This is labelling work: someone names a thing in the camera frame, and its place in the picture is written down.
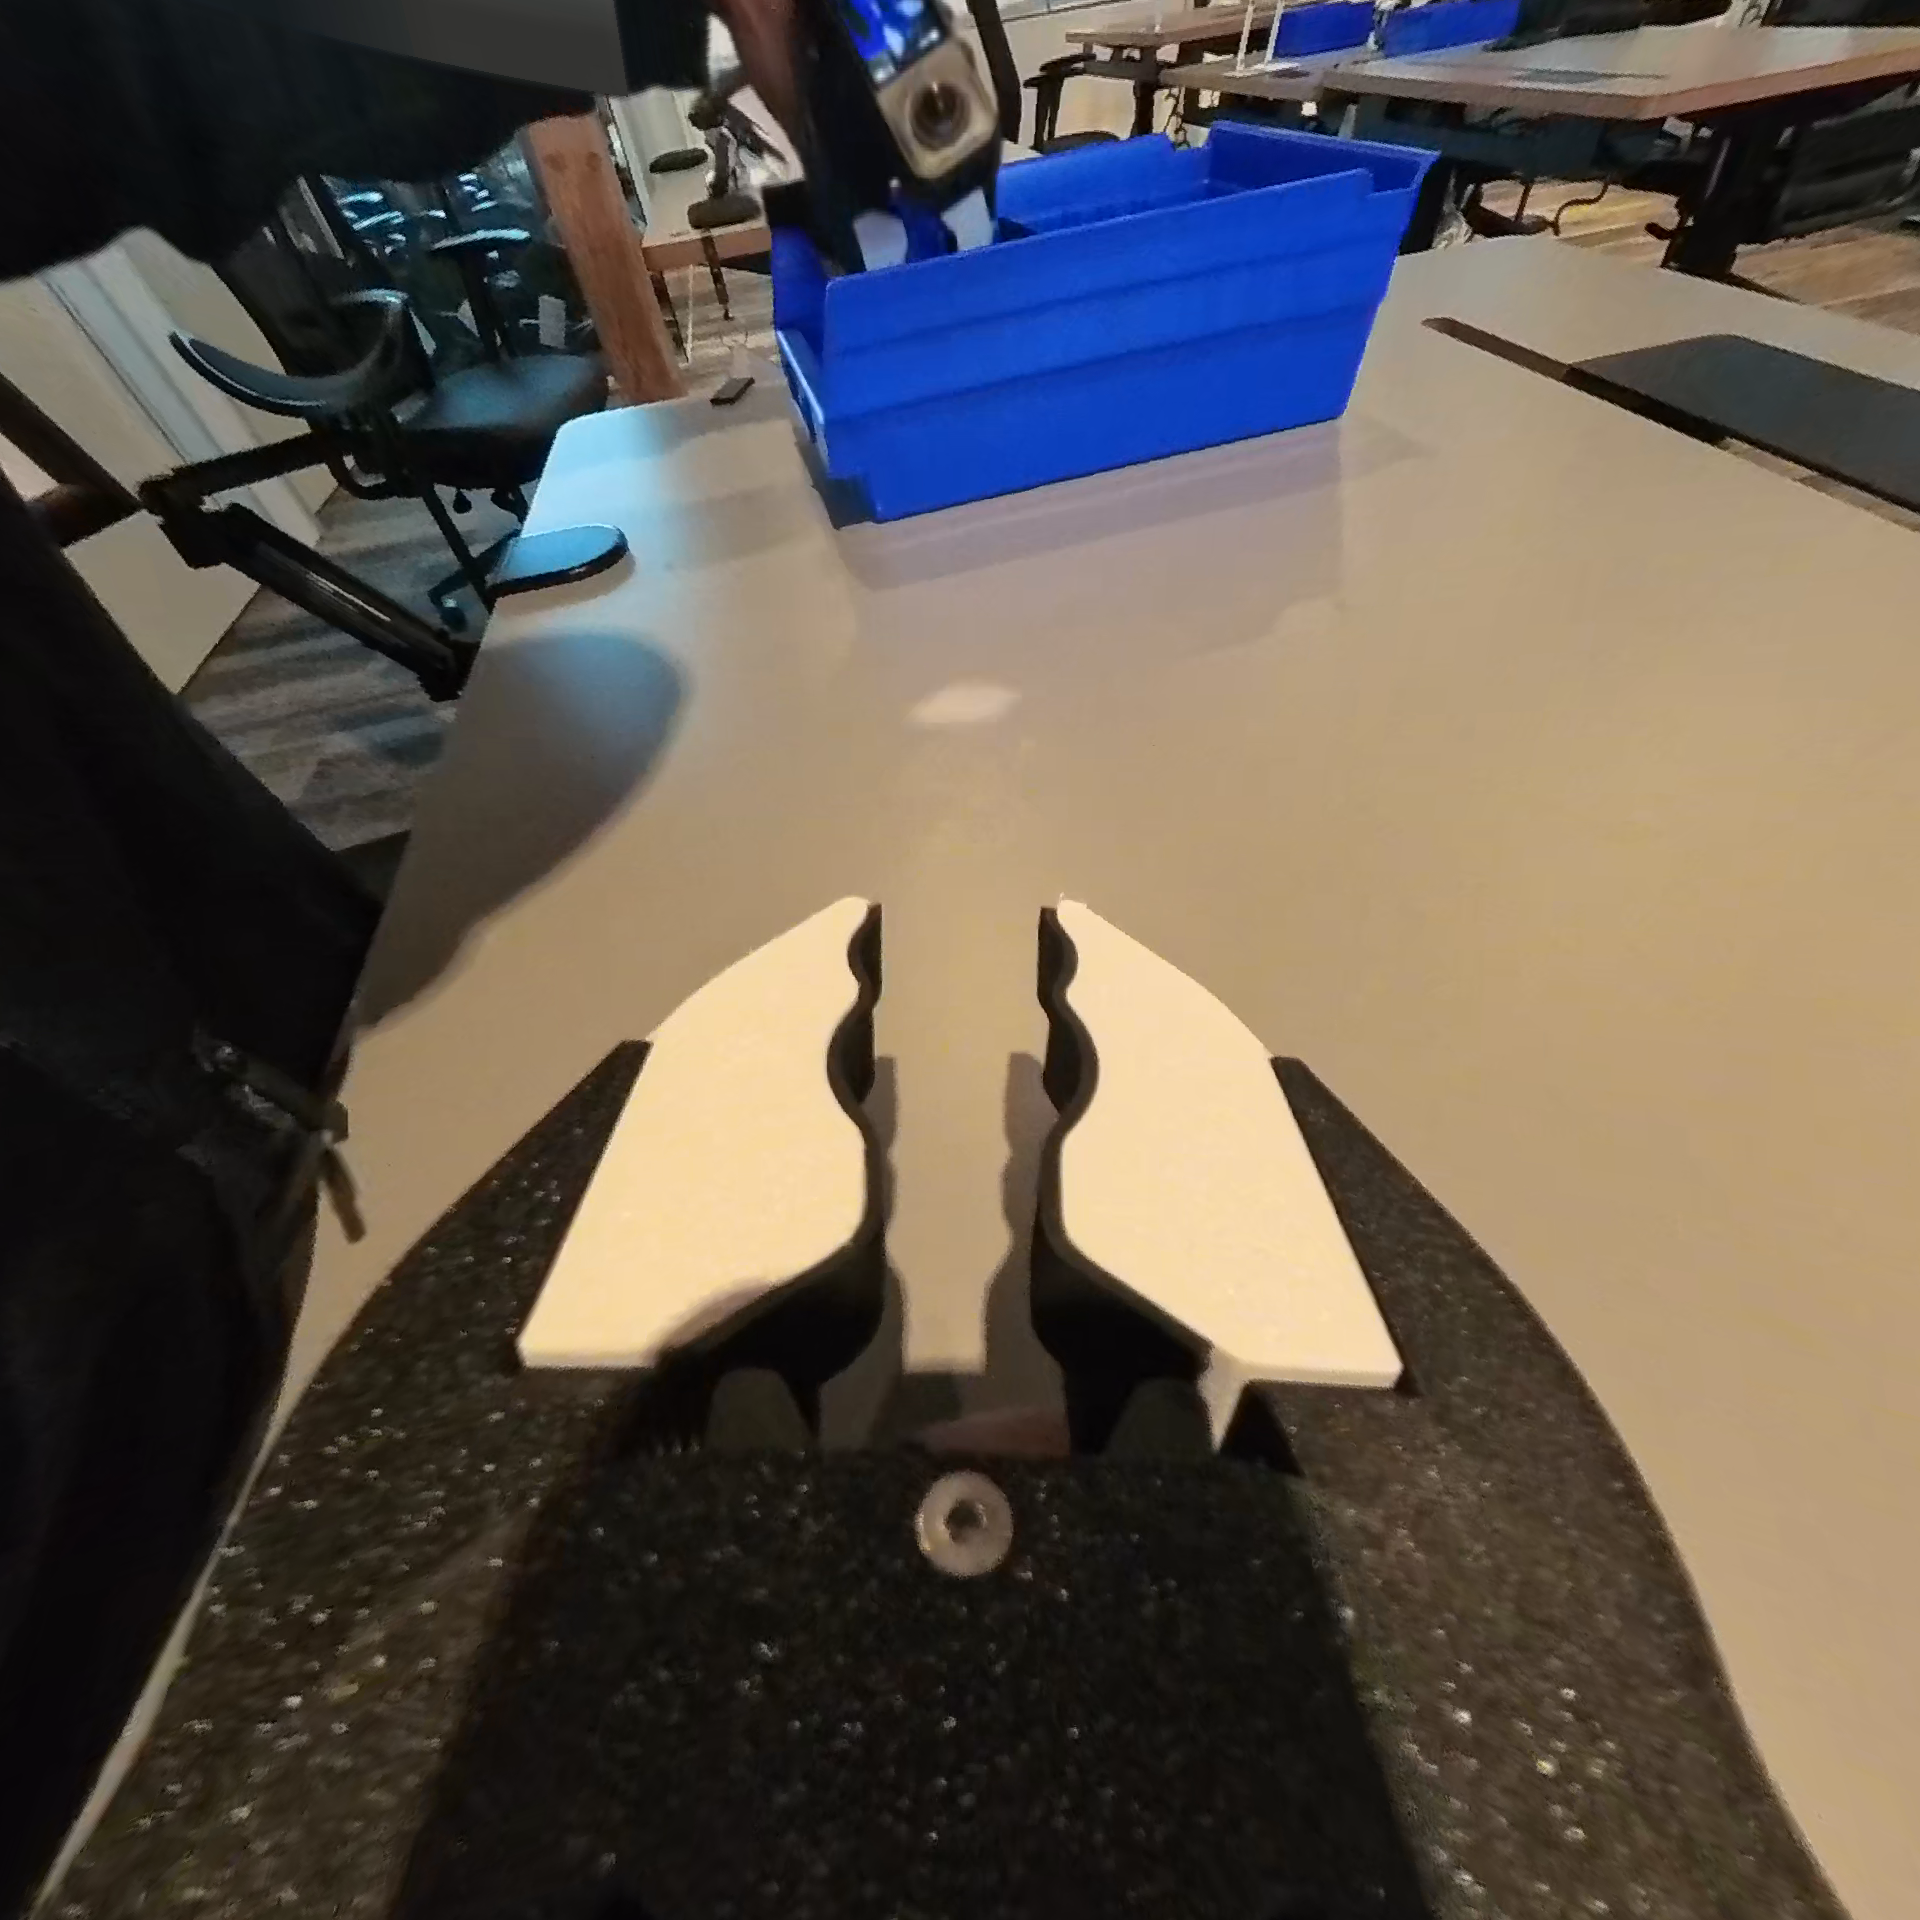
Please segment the black mesh office chair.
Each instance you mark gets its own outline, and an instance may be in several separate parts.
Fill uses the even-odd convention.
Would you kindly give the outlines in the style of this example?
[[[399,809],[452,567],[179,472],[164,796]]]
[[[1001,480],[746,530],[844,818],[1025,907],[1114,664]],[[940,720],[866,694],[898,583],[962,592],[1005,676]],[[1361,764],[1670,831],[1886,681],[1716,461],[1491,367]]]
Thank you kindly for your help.
[[[230,568],[299,611],[345,633],[449,701],[469,687],[478,639],[465,598],[493,611],[502,596],[593,579],[630,552],[607,524],[528,530],[528,489],[559,430],[604,409],[606,378],[582,356],[493,356],[441,378],[419,348],[402,293],[367,291],[339,302],[367,321],[367,348],[349,367],[290,373],[251,361],[175,332],[168,343],[223,397],[297,433],[249,450],[169,469],[136,487],[114,480],[53,419],[3,382],[3,435],[44,469],[51,485],[29,513],[66,546],[153,515],[175,554],[194,568]],[[419,500],[452,554],[421,616],[284,531],[240,494],[303,469],[325,469],[351,496]]]

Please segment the person's black jacket torso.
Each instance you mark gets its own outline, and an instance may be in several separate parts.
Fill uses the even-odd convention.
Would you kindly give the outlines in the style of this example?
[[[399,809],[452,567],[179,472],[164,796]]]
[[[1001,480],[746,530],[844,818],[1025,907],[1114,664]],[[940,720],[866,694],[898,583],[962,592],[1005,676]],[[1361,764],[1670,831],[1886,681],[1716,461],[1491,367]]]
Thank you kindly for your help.
[[[3,1916],[60,1855],[284,1380],[376,918],[3,483]]]

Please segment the large blue plastic bin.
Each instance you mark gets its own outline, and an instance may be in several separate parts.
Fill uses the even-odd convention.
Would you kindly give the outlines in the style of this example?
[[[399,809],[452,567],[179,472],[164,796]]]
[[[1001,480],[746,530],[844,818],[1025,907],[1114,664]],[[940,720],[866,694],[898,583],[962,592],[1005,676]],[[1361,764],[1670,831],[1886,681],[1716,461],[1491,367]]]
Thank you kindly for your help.
[[[1430,162],[1215,121],[1010,164],[975,249],[835,273],[772,223],[818,469],[899,520],[1341,419]]]

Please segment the black desk inset panel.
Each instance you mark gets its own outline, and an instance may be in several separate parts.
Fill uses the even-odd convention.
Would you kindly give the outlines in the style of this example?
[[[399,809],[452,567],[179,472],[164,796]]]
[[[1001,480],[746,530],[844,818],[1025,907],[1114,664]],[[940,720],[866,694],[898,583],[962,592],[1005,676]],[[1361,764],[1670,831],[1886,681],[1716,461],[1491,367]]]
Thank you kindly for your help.
[[[1703,441],[1733,441],[1918,509],[1918,391],[1738,334],[1574,361],[1567,382]]]

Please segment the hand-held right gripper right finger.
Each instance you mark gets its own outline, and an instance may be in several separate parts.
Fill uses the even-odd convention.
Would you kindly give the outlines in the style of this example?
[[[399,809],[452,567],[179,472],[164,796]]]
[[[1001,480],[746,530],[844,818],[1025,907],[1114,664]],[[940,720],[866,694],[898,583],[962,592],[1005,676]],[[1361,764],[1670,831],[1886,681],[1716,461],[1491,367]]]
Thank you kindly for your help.
[[[1079,1389],[1393,1389],[1404,1352],[1256,1030],[1081,899],[1040,912],[1029,1306]]]

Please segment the wooden support post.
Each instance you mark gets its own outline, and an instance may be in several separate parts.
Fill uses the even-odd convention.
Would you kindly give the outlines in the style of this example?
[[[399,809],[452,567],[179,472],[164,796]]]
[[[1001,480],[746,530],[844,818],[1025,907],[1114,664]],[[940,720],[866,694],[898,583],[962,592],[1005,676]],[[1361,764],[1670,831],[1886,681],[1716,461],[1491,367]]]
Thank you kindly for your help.
[[[596,112],[541,117],[526,140],[617,391],[631,404],[681,398],[680,360]]]

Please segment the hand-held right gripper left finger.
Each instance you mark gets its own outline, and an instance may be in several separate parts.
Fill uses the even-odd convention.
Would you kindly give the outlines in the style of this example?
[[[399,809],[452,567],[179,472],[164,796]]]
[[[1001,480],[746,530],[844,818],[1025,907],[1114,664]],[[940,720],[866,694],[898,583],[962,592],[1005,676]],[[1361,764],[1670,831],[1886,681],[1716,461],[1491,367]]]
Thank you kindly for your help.
[[[648,1034],[515,1330],[524,1369],[757,1367],[822,1387],[866,1350],[886,1291],[881,931],[879,903],[840,895]]]

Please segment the long wooden desk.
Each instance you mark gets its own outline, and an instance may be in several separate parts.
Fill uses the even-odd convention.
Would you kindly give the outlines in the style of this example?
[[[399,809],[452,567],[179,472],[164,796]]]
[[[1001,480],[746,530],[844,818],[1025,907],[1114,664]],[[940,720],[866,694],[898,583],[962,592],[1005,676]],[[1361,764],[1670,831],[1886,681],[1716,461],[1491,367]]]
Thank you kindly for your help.
[[[1738,278],[1740,252],[1916,212],[1916,25],[1690,21],[1517,34],[1421,57],[1276,62],[1284,3],[1095,7],[1062,25],[1068,68],[1193,121],[1293,116],[1430,156],[1404,251],[1485,188],[1659,195],[1664,269]]]

